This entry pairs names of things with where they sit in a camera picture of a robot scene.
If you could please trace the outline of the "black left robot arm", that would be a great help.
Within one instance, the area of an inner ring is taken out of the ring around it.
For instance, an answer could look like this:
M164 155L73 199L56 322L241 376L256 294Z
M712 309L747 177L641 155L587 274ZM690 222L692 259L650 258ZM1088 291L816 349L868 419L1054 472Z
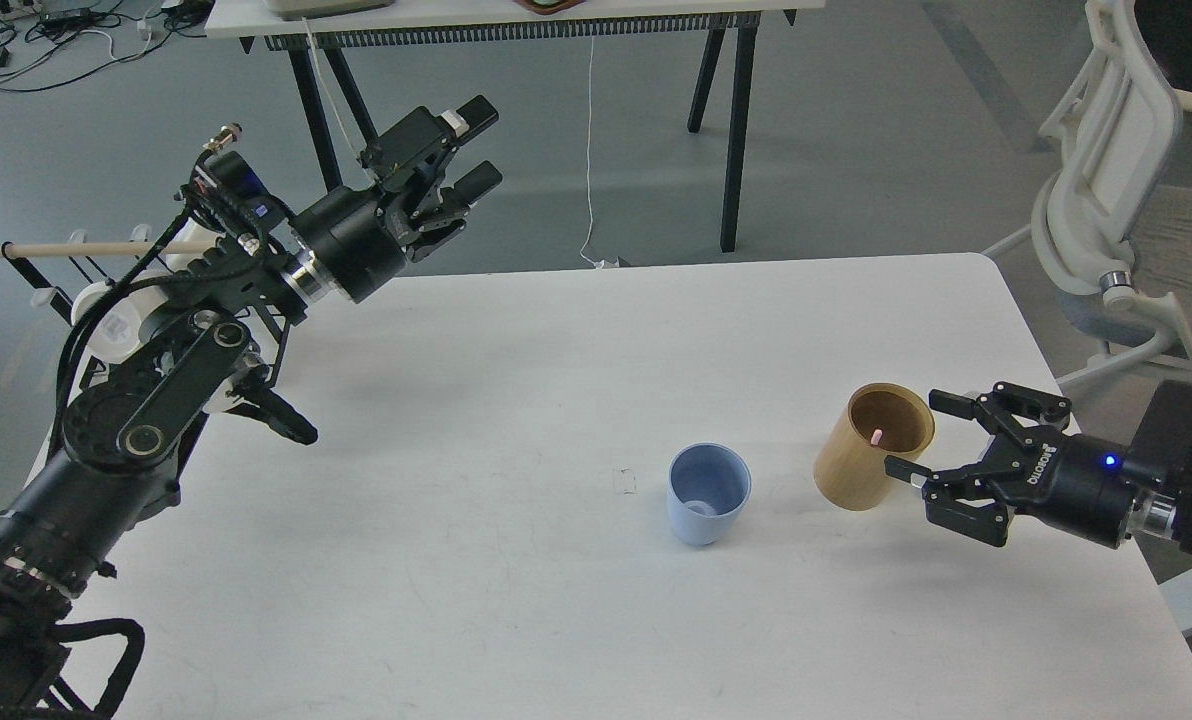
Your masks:
M119 710L144 629L66 616L93 575L113 577L114 544L180 502L209 402L299 445L318 437L277 395L241 314L271 309L294 325L327 292L359 304L462 232L503 176L490 161L451 186L445 172L497 118L486 97L412 110L360 151L367 187L340 184L296 215L231 150L240 128L204 143L184 210L72 319L46 461L0 513L0 719Z

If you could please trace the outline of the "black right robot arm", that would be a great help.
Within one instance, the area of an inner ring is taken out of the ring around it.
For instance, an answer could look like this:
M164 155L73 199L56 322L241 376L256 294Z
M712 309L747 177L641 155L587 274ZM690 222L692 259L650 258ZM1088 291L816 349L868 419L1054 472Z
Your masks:
M1002 547L1022 515L1109 548L1141 533L1192 555L1192 384L1159 383L1126 445L1068 433L1068 398L1011 383L971 396L935 389L929 404L992 437L961 468L887 457L889 477L920 488L931 525Z

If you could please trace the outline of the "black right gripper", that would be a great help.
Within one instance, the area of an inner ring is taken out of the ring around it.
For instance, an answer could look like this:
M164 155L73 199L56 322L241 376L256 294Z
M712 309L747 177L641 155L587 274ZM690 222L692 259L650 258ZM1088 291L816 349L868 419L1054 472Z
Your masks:
M1075 434L1068 398L1039 389L997 381L989 391L954 395L931 389L929 406L971 420L995 437L1022 448L1006 464L1006 479L985 484L976 464L935 471L904 457L884 457L888 477L919 488L931 525L992 547L1006 546L1011 511L1116 550L1126 541L1131 516L1143 505L1146 488L1125 473L1125 451L1104 439Z

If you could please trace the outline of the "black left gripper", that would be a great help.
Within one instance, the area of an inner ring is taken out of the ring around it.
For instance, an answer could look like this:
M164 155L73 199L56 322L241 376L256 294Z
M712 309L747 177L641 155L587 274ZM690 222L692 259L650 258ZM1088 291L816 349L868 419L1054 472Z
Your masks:
M458 149L497 119L499 110L477 95L440 114L418 106L368 139L359 163L375 193L432 191L401 215L398 241L378 215L378 199L370 191L339 186L313 201L290 221L300 246L288 260L290 287L309 304L331 288L362 304L398 275L406 260L421 263L462 232L471 209L499 187L503 174L491 161L482 161L453 186L435 186Z

